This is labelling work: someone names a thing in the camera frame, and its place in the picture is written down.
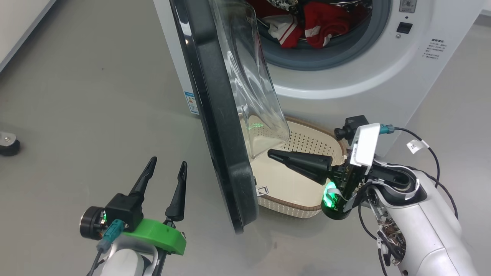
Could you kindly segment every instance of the wheel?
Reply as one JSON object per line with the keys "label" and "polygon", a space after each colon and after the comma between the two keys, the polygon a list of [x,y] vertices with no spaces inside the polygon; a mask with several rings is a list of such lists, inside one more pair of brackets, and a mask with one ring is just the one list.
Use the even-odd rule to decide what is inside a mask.
{"label": "wheel", "polygon": [[3,156],[14,156],[21,150],[21,143],[19,140],[15,140],[10,146],[0,146],[0,155]]}

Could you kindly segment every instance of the cable tag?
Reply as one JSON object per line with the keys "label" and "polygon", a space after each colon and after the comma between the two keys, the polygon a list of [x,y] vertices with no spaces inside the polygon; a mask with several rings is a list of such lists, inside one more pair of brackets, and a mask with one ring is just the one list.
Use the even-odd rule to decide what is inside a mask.
{"label": "cable tag", "polygon": [[408,146],[408,149],[411,151],[412,154],[415,154],[418,152],[418,150],[422,148],[429,148],[430,146],[424,141],[424,140],[412,140],[411,142],[407,143],[406,146]]}
{"label": "cable tag", "polygon": [[377,237],[377,247],[382,249],[382,239],[380,237]]}

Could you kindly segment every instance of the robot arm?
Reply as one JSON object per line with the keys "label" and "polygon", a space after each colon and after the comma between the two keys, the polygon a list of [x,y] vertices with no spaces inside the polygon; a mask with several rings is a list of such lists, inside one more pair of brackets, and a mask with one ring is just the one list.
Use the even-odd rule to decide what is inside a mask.
{"label": "robot arm", "polygon": [[426,173],[374,160],[378,136],[392,132],[392,126],[368,124],[364,116],[346,119],[335,130],[336,138],[352,146],[341,166],[330,166],[329,157],[320,155],[278,150],[268,155],[321,185],[329,179],[321,208],[331,219],[342,220],[358,206],[373,210],[384,273],[383,264],[392,262],[404,276],[476,276],[457,213]]}
{"label": "robot arm", "polygon": [[378,221],[393,224],[381,225],[380,232],[390,239],[398,237],[394,229],[399,229],[399,236],[404,239],[404,257],[397,260],[402,275],[477,276],[461,241],[462,229],[457,218],[431,180],[420,171],[414,173],[425,196],[420,202],[393,205],[379,187],[369,189],[370,206]]}
{"label": "robot arm", "polygon": [[[129,195],[118,193],[106,207],[89,207],[82,216],[80,234],[99,241],[98,254],[87,276],[92,276],[103,262],[102,276],[159,276],[167,255],[184,254],[186,238],[174,223],[184,219],[188,165],[181,164],[178,184],[162,223],[144,219],[141,207],[156,163],[157,157],[152,157]],[[109,248],[107,261],[99,261]],[[153,256],[152,261],[145,255]]]}

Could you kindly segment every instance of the green led light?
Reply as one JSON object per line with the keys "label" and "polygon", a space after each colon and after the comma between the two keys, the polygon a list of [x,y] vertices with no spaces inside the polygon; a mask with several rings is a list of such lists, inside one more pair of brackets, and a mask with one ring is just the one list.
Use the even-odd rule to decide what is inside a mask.
{"label": "green led light", "polygon": [[262,127],[264,127],[264,125],[263,125],[263,124],[261,124],[261,123],[253,123],[253,124],[252,124],[250,127],[248,127],[247,129],[248,129],[248,130],[251,130],[251,129],[253,129],[253,128],[262,128]]}
{"label": "green led light", "polygon": [[[336,188],[336,184],[331,181],[326,185],[326,189],[324,189],[324,197],[322,200],[324,201],[324,204],[329,208],[333,207],[334,202],[327,197],[327,191],[329,189],[335,189],[335,188]],[[329,195],[333,200],[336,200],[337,195],[335,193],[329,193]]]}

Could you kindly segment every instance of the green 3d-printed part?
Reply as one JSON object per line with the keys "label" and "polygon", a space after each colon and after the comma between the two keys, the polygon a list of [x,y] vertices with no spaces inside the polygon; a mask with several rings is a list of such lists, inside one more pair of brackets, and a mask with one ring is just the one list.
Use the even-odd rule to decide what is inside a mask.
{"label": "green 3d-printed part", "polygon": [[[326,189],[324,190],[324,196],[322,198],[322,200],[324,201],[324,204],[329,207],[329,208],[332,208],[333,205],[334,205],[334,202],[332,200],[329,199],[329,197],[327,196],[327,191],[329,189],[335,189],[336,188],[336,184],[334,182],[329,182],[327,185],[326,185]],[[329,195],[331,196],[331,198],[333,200],[336,200],[336,197],[337,195],[335,193],[329,193]]]}
{"label": "green 3d-printed part", "polygon": [[123,234],[140,239],[172,254],[183,255],[184,249],[186,249],[186,239],[181,232],[160,221],[143,219],[135,231],[132,233],[123,232]]}

